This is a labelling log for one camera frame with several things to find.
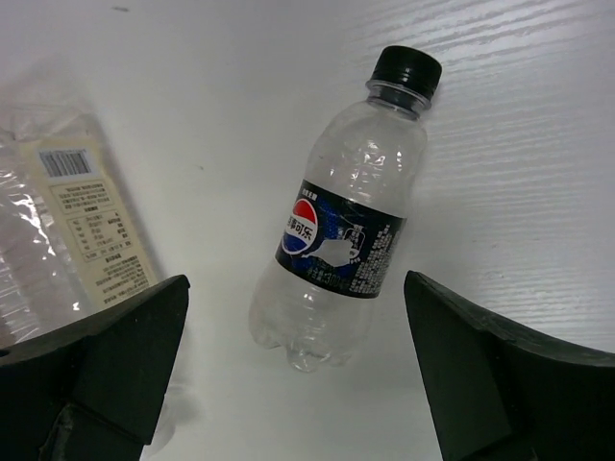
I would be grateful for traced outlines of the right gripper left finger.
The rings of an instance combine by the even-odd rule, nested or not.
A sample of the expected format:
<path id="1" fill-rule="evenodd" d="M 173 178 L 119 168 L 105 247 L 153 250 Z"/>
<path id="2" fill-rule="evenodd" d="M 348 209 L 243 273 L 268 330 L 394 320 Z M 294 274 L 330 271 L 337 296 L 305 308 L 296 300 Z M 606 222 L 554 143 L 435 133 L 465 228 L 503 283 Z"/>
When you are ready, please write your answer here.
<path id="1" fill-rule="evenodd" d="M 182 340 L 188 278 L 1 350 L 4 460 L 137 460 Z"/>

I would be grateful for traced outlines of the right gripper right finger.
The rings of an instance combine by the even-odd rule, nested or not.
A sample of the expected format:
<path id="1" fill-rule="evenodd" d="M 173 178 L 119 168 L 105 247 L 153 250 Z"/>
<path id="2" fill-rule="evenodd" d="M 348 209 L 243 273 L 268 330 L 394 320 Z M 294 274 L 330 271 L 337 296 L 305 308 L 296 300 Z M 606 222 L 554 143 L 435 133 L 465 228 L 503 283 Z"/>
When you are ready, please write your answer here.
<path id="1" fill-rule="evenodd" d="M 614 355 L 410 271 L 406 313 L 445 460 L 611 460 Z"/>

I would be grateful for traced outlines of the black label pepsi bottle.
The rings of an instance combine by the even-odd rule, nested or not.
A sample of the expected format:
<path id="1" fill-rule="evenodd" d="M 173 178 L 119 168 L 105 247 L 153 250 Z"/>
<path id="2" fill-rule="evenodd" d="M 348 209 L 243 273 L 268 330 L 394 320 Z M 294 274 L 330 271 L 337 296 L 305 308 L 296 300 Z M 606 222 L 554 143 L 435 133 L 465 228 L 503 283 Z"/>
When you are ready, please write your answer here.
<path id="1" fill-rule="evenodd" d="M 307 160 L 272 262 L 249 309 L 266 349 L 310 373 L 345 364 L 365 338 L 403 235 L 428 136 L 441 64 L 414 48 L 384 48 L 367 96 L 338 113 Z"/>

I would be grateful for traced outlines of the square clear plastic bottle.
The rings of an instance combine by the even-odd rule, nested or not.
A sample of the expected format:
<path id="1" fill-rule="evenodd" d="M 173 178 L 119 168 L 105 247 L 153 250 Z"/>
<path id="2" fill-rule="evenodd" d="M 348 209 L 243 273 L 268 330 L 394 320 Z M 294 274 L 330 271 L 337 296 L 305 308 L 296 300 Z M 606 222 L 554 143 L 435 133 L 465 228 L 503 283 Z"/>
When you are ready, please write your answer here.
<path id="1" fill-rule="evenodd" d="M 93 106 L 61 61 L 1 86 L 1 344 L 157 284 L 160 267 Z"/>

